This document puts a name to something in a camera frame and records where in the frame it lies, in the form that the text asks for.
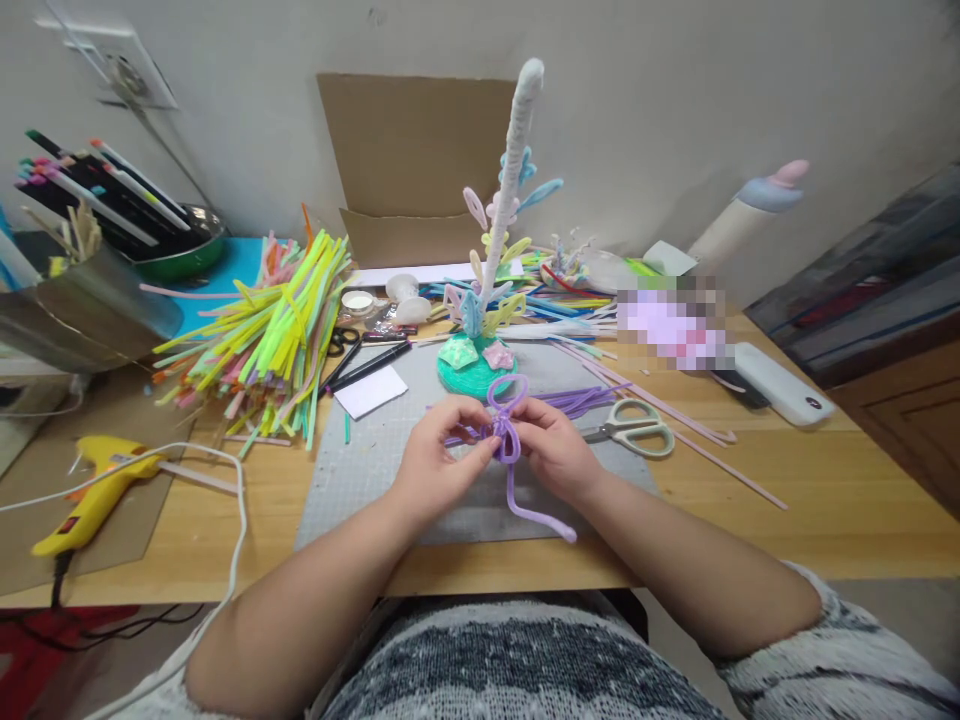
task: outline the gray knit sweater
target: gray knit sweater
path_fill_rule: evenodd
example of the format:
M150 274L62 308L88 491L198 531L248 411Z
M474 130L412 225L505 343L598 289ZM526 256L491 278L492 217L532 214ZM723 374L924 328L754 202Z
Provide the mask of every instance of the gray knit sweater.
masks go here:
M738 662L716 664L745 716L960 717L960 693L906 642L797 570L820 593L819 623ZM425 600L399 612L384 606L373 617L307 717L723 717L598 593L549 604L522 597ZM190 701L183 671L124 716L223 717Z

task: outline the finger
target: finger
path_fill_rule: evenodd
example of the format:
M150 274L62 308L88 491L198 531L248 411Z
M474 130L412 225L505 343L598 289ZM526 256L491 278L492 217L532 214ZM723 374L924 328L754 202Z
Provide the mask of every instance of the finger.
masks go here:
M551 427L554 423L566 417L562 412L547 405L543 400L531 397L521 400L510 414L518 420L532 423L541 428Z
M476 398L449 395L434 405L420 421L431 431L446 433L457 425L471 425L477 429L490 424L490 413Z
M528 422L517 422L513 424L517 430L517 437L520 438L520 446L525 450L525 455L530 451L538 454L547 454L550 451L550 445L553 438L550 433L541 427L532 425Z
M462 425L457 425L450 430L451 437L457 437L463 440L467 445L476 445L478 438L470 433Z
M467 484L476 480L477 476L490 464L493 453L496 452L498 447L500 447L500 438L496 435L491 435L486 440L478 442L473 450L456 464L461 480Z

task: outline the white paper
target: white paper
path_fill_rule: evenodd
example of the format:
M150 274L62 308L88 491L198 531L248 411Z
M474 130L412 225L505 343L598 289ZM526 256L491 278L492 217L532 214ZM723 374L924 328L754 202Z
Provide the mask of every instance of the white paper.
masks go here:
M454 265L419 265L406 268L370 268L357 270L348 287L385 287L387 280L394 275L409 273L421 285L442 283L444 278L469 282L474 279L473 268L470 263L456 263ZM523 275L523 263L520 258L510 261L510 274Z
M350 417L359 420L371 410L403 395L406 391L407 384L397 375L397 371L388 365L362 380L347 385L343 390L338 390L333 396L340 401Z
M658 240L643 254L643 261L661 275L679 277L697 266L697 261L673 245Z

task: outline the scissors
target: scissors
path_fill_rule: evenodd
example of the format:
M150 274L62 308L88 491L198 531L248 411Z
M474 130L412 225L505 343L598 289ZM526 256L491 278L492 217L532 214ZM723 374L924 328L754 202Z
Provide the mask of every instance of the scissors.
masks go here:
M330 345L327 349L329 357L340 357L343 355L344 345L353 345L360 340L360 333L353 328L334 328L333 335L330 336Z
M643 412L643 417L623 417L622 413L628 408ZM660 417L660 413L642 400L620 400L610 409L607 421L596 428L588 428L580 433L588 443L613 440L623 445L631 452L645 457L666 457L673 452L673 431L667 427ZM659 435L663 438L663 449L648 450L640 447L635 440Z

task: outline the gray scissors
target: gray scissors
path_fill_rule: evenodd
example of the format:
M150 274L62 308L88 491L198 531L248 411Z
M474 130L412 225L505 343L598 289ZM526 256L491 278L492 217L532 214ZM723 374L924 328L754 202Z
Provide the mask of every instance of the gray scissors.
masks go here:
M629 408L642 411L644 416L623 417L623 411ZM656 408L643 402L643 400L620 400L610 408L610 416L603 425L587 428L582 430L580 434L588 443L613 440L631 452L645 457L666 457L673 452L673 431L663 422ZM661 450L648 450L634 442L655 435L663 438L663 448Z

